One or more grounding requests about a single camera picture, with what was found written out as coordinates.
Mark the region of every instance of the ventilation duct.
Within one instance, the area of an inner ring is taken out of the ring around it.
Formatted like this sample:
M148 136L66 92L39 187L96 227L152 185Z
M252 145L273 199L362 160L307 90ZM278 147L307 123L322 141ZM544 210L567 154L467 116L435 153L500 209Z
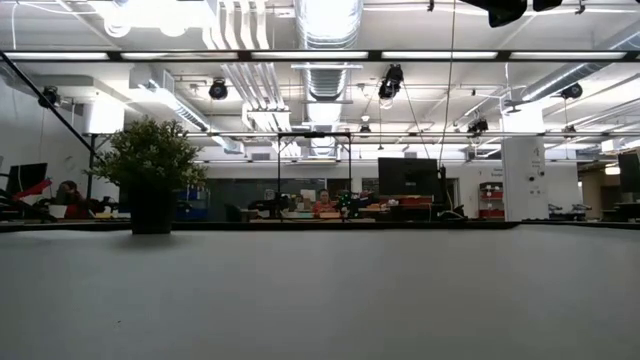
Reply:
M596 50L640 50L640 21L636 21L623 31L600 43ZM520 105L541 100L556 94L580 80L606 68L611 63L567 64L524 89L515 91L513 101L507 105ZM488 99L477 109L479 114L486 114L499 105L498 99Z
M302 49L342 50L355 45L363 0L296 0L295 8ZM313 130L317 125L333 126L339 122L342 105L331 102L343 99L348 77L348 70L305 70L307 99L312 102L307 105L307 114ZM311 152L318 156L335 155L335 149L331 149L335 141L327 140L313 139Z

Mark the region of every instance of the black plant pot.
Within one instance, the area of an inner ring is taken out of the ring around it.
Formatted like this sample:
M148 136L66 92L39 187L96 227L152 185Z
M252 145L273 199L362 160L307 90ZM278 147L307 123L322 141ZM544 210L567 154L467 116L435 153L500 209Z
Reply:
M169 234L176 214L177 194L171 190L131 189L131 229L137 234Z

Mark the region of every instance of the potted plant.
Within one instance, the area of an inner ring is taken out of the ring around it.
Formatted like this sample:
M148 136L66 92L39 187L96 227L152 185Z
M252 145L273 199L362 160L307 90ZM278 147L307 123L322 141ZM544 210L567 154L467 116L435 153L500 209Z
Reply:
M177 191L204 179L204 169L194 164L200 149L186 134L175 120L136 121L111 137L112 149L88 171L126 192L134 234L170 233Z

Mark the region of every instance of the computer monitor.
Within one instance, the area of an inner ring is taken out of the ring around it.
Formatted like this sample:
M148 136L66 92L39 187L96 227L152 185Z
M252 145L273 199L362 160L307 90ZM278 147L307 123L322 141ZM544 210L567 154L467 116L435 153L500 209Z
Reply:
M618 155L620 188L625 193L640 193L640 152Z
M7 192L14 195L28 190L43 182L46 176L46 163L12 166L7 181Z
M379 158L380 195L433 196L442 201L438 161L431 159Z

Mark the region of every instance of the ceiling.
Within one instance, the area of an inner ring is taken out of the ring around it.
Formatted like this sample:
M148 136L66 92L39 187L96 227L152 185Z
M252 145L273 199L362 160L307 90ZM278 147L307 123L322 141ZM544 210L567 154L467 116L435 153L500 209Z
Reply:
M65 11L56 1L38 1L38 6ZM84 1L66 2L75 11L91 11ZM575 15L577 1L564 4L550 13L526 14L520 20L492 29L486 14L458 1L455 27L453 1L436 1L434 12L426 11L428 1L365 0L357 47L361 49L520 49L591 50L598 43L638 21L640 6L634 1L589 1L587 11ZM201 30L189 29L183 36L167 37L158 29L134 28L123 38L110 38L103 31L99 15L53 14L41 9L17 5L15 1L0 2L0 48L14 47L29 50L162 50L205 49ZM298 48L292 0L267 2L267 34L275 49ZM15 26L16 43L12 37ZM371 129L376 132L382 124L384 132L403 132L416 129L442 131L445 122L463 128L469 120L463 115L478 103L507 86L526 86L550 74L563 64L553 63L405 63L406 90L394 99L391 109L380 109L377 85L389 64L365 63L351 71L347 100L341 114L340 129L357 131L361 116L371 117ZM214 77L222 76L219 64L171 63L156 64L176 77L176 91L200 112L207 115L217 128L225 131L244 131L240 121L242 101L230 89L224 101L213 101L207 95ZM291 123L305 119L303 79L300 71L289 63L276 63L276 73L285 102L291 110ZM22 64L32 75L88 75L108 84L136 101L135 90L129 89L131 64ZM583 80L584 94L579 100L569 100L565 113L559 98L542 100L547 129L562 128L572 120L606 111L637 98L640 80L629 81L597 96L591 95L640 73L640 63L615 64ZM452 91L447 101L446 85L451 79ZM199 85L198 91L193 84ZM171 116L158 107L146 107L155 116ZM492 130L499 130L499 111L486 114ZM640 120L640 107L624 116L607 119L581 130L599 131L615 124Z

